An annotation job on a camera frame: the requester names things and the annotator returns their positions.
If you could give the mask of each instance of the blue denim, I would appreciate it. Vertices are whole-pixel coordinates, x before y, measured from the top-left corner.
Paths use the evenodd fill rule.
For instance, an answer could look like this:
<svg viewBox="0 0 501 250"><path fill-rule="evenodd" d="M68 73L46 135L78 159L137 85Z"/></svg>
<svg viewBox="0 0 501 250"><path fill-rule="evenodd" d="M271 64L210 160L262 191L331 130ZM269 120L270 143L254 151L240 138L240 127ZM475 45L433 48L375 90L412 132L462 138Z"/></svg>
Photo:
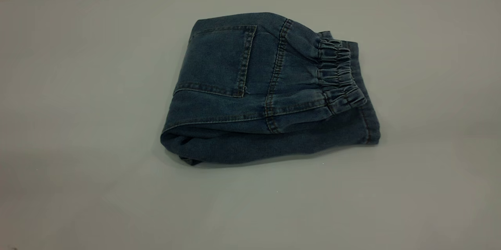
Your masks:
<svg viewBox="0 0 501 250"><path fill-rule="evenodd" d="M188 164L377 144L358 44L273 13L199 20L161 143Z"/></svg>

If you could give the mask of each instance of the table surface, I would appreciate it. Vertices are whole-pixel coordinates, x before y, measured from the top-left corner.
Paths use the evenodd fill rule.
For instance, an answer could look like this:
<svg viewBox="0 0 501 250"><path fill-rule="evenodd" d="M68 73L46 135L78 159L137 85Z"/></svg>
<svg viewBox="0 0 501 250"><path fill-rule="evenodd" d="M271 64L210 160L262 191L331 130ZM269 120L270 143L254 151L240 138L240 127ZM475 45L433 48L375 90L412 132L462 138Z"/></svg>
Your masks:
<svg viewBox="0 0 501 250"><path fill-rule="evenodd" d="M190 167L159 135L196 20L360 45L376 147ZM0 248L500 249L500 0L0 0Z"/></svg>

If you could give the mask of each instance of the denim fabric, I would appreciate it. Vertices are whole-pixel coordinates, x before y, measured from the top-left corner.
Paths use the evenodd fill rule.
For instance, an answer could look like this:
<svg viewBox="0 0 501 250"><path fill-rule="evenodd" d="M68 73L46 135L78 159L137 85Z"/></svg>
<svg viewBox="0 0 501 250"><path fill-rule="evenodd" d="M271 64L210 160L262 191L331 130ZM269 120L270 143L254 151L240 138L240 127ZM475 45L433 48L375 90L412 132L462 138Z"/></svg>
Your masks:
<svg viewBox="0 0 501 250"><path fill-rule="evenodd" d="M191 165L377 144L358 44L272 13L199 20L161 143Z"/></svg>

